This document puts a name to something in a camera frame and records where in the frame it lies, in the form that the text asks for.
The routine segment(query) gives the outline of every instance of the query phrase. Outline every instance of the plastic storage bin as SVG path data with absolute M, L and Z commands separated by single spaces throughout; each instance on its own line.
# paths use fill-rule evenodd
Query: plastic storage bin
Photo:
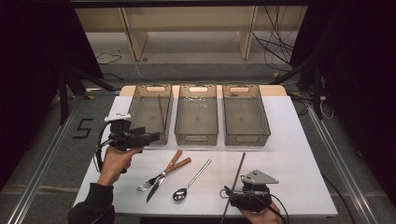
M 223 85 L 226 146 L 263 147 L 271 135 L 258 85 Z
M 161 133 L 152 145 L 166 145 L 172 113 L 172 85 L 138 85 L 130 106 L 131 128 L 145 127 L 146 133 Z
M 180 85 L 175 127 L 177 144 L 215 146 L 218 134 L 216 85 Z

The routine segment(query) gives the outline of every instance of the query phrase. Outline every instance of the human hand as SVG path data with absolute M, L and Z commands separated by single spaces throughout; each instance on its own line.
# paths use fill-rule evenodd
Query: human hand
M 108 146 L 97 184 L 112 186 L 119 180 L 121 171 L 131 166 L 132 156 L 142 150 L 142 147 L 137 147 L 128 151 L 119 151 L 112 146 Z
M 276 204 L 271 203 L 270 205 L 274 208 L 278 213 L 280 213 L 279 208 Z M 252 224 L 280 224 L 281 218 L 272 212 L 270 209 L 265 208 L 260 211 L 260 213 L 250 212 L 244 209 L 239 209 L 239 211 L 244 215 Z

